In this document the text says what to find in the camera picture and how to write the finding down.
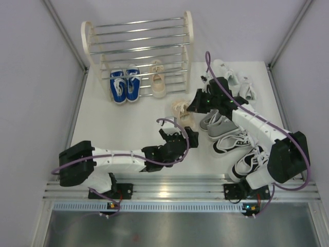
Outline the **beige lace sneaker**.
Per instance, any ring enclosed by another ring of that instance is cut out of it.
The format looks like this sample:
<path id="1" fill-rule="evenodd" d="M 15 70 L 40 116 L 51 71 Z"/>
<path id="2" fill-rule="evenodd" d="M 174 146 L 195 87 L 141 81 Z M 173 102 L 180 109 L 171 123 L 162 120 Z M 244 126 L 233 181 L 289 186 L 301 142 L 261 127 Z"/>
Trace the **beige lace sneaker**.
<path id="1" fill-rule="evenodd" d="M 163 98 L 166 95 L 165 68 L 160 60 L 153 60 L 149 67 L 151 89 L 155 98 Z"/>
<path id="2" fill-rule="evenodd" d="M 182 126 L 183 128 L 190 127 L 191 129 L 195 130 L 196 122 L 194 119 L 194 115 L 193 113 L 187 111 L 189 105 L 189 100 L 178 99 L 172 102 L 171 111 L 180 126 Z"/>

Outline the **blue canvas sneaker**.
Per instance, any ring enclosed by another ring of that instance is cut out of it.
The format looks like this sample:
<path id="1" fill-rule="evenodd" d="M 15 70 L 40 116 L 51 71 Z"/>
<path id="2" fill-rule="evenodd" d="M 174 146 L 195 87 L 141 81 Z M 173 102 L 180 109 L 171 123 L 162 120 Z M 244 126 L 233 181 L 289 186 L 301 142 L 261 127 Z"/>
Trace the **blue canvas sneaker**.
<path id="1" fill-rule="evenodd" d="M 135 64 L 130 64 L 126 69 L 127 75 L 127 100 L 130 103 L 133 103 L 138 100 L 139 98 L 139 90 L 140 90 L 140 83 L 141 77 L 140 70 Z"/>
<path id="2" fill-rule="evenodd" d="M 109 85 L 116 104 L 126 102 L 126 80 L 123 76 L 124 72 L 119 67 L 114 67 L 109 75 Z"/>

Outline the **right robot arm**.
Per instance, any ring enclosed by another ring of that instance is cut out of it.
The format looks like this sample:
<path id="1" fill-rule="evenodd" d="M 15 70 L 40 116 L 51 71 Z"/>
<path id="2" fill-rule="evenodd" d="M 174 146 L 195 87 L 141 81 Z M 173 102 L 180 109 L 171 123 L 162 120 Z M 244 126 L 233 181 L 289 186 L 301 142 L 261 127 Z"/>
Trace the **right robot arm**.
<path id="1" fill-rule="evenodd" d="M 211 127 L 219 128 L 210 147 L 215 157 L 242 152 L 232 161 L 228 174 L 245 198 L 253 198 L 265 185 L 281 187 L 299 173 L 310 171 L 305 135 L 266 120 L 245 98 L 234 97 L 223 77 L 197 89 L 187 111 L 207 115 L 208 134 Z"/>

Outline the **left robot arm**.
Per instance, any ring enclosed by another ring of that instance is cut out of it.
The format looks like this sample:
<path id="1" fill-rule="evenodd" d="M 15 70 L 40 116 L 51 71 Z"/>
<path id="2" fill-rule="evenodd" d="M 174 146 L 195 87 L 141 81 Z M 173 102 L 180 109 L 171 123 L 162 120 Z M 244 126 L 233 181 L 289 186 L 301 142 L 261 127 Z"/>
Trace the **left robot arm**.
<path id="1" fill-rule="evenodd" d="M 188 150 L 198 147 L 199 133 L 190 127 L 159 130 L 164 144 L 139 150 L 118 151 L 96 148 L 88 140 L 59 154 L 60 186 L 83 185 L 105 198 L 117 193 L 115 173 L 158 172 L 181 162 Z"/>

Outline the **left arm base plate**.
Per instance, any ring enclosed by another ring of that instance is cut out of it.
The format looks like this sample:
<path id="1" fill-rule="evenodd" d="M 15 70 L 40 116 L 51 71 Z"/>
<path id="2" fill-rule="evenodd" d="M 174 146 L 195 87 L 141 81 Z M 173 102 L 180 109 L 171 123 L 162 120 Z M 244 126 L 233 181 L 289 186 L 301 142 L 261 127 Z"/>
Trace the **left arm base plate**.
<path id="1" fill-rule="evenodd" d="M 102 193 L 103 196 L 114 200 L 130 200 L 133 195 L 132 183 L 116 183 L 111 190 Z"/>

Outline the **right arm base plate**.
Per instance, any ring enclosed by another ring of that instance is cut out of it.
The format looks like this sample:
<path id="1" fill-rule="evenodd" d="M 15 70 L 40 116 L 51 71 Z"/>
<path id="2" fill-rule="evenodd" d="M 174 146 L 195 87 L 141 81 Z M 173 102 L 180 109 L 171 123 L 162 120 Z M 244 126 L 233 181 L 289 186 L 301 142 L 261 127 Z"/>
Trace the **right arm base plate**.
<path id="1" fill-rule="evenodd" d="M 254 193 L 248 185 L 242 183 L 224 184 L 224 197 L 231 203 L 239 203 L 242 200 L 253 199 Z"/>

